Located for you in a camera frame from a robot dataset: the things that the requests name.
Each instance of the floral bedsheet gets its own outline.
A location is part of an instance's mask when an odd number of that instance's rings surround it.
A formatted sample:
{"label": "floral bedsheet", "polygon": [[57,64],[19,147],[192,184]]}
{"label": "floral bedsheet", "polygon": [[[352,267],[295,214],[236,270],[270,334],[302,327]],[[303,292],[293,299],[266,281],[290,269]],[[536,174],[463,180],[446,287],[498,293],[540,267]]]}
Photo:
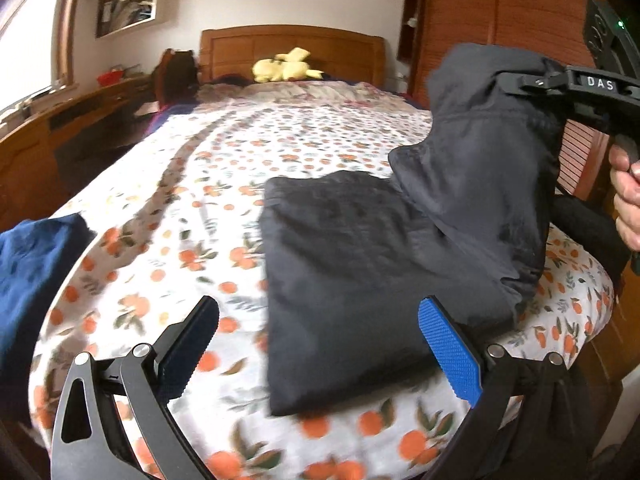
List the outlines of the floral bedsheet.
{"label": "floral bedsheet", "polygon": [[[439,372],[337,412],[268,415],[257,219],[272,176],[388,176],[387,153],[423,139],[430,113],[341,82],[216,85],[199,97],[192,114],[169,118],[57,213],[81,212],[99,234],[42,327],[30,381],[34,425],[50,446],[78,352],[109,358],[153,342],[208,294],[220,305],[218,332],[169,408],[216,478],[382,480],[426,470],[468,411]],[[547,248],[538,295],[500,343],[527,358],[555,350],[571,364],[609,320],[612,285],[557,228]],[[126,400],[117,407],[143,468],[161,478]]]}

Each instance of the red bowl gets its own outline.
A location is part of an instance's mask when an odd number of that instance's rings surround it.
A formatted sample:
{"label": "red bowl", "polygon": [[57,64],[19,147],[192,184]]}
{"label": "red bowl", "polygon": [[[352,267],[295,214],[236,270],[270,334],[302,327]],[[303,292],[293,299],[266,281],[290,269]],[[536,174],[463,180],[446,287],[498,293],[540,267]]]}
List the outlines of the red bowl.
{"label": "red bowl", "polygon": [[105,72],[104,74],[99,75],[96,79],[100,86],[109,86],[118,83],[122,79],[123,75],[124,70],[114,70],[113,72]]}

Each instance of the black jacket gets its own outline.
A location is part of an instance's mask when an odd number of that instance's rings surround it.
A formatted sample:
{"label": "black jacket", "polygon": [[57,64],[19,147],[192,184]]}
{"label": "black jacket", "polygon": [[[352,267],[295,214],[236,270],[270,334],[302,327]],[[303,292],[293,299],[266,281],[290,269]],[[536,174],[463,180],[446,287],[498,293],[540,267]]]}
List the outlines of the black jacket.
{"label": "black jacket", "polygon": [[429,81],[431,133],[390,153],[391,179],[267,182],[273,415],[433,366],[417,325],[425,296],[476,340],[514,326],[545,262],[565,118],[505,95],[495,77],[558,68],[524,50],[459,45]]}

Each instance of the finger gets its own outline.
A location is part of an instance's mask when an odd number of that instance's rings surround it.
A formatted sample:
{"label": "finger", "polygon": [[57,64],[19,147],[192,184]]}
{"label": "finger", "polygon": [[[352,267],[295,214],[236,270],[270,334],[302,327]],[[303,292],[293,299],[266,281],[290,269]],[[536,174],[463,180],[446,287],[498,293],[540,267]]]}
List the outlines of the finger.
{"label": "finger", "polygon": [[625,202],[620,195],[613,197],[613,207],[616,208],[622,221],[634,232],[640,234],[640,207]]}
{"label": "finger", "polygon": [[640,206],[640,183],[632,175],[611,170],[611,183],[625,202]]}
{"label": "finger", "polygon": [[614,144],[609,150],[609,162],[614,170],[629,170],[629,156],[626,154],[626,151],[617,144]]}
{"label": "finger", "polygon": [[631,228],[626,225],[620,217],[616,219],[616,228],[620,233],[622,241],[629,249],[631,249],[632,251],[640,251],[640,235],[633,232]]}

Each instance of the yellow stuffed toy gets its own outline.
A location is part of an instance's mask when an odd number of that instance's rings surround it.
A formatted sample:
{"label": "yellow stuffed toy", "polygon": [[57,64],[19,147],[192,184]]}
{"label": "yellow stuffed toy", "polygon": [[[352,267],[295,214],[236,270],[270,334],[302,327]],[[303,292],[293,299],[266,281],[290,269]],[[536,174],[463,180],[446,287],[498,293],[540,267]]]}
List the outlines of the yellow stuffed toy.
{"label": "yellow stuffed toy", "polygon": [[254,64],[253,72],[258,83],[300,80],[307,77],[322,79],[322,71],[310,70],[305,59],[310,52],[296,47],[288,54],[278,54],[275,59],[261,59]]}

